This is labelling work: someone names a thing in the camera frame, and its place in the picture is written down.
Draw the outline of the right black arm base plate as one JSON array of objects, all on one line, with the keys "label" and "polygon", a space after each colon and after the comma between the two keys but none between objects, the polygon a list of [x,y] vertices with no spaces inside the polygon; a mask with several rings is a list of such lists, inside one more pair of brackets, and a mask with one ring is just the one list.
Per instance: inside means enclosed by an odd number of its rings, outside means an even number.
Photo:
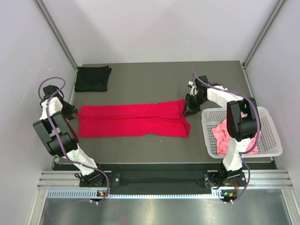
[{"label": "right black arm base plate", "polygon": [[207,171],[204,172],[203,175],[205,186],[214,189],[221,187],[234,187],[235,185],[238,185],[238,187],[244,187],[247,182],[244,172],[231,177],[225,177],[218,171]]}]

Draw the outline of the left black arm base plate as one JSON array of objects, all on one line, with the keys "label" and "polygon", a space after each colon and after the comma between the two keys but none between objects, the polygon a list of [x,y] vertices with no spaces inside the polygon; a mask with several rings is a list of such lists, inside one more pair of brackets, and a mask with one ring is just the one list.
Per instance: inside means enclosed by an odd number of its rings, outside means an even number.
[{"label": "left black arm base plate", "polygon": [[106,172],[108,179],[99,171],[94,171],[89,175],[83,176],[81,173],[75,173],[74,176],[79,179],[79,186],[85,188],[98,188],[98,187],[118,187],[120,184],[119,172]]}]

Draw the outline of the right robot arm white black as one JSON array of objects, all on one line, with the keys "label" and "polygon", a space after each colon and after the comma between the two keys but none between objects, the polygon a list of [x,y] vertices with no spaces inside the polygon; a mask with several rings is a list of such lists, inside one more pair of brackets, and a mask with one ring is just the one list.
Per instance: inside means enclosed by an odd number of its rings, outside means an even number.
[{"label": "right robot arm white black", "polygon": [[228,186],[242,178],[244,155],[257,146],[261,130],[256,101],[219,85],[209,83],[207,76],[192,75],[185,97],[183,116],[194,115],[201,110],[206,101],[216,103],[226,109],[226,130],[229,134],[229,146],[216,176],[207,178],[211,186]]}]

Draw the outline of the red polo t shirt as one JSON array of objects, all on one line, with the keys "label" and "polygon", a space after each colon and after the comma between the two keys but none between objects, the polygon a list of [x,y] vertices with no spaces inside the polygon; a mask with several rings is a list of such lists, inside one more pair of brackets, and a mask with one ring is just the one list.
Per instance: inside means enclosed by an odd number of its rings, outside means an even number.
[{"label": "red polo t shirt", "polygon": [[190,124],[182,115],[183,99],[155,104],[84,105],[79,136],[84,138],[160,135],[187,138]]}]

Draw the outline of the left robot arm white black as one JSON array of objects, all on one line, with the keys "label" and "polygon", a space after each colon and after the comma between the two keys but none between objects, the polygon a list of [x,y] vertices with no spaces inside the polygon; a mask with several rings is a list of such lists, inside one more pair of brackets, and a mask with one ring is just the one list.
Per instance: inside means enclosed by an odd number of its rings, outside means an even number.
[{"label": "left robot arm white black", "polygon": [[33,128],[46,150],[52,156],[69,160],[79,169],[80,173],[75,177],[80,180],[81,187],[103,187],[108,177],[81,149],[78,136],[69,123],[78,113],[77,108],[64,100],[64,94],[57,86],[45,86],[43,92],[42,115],[33,123]]}]

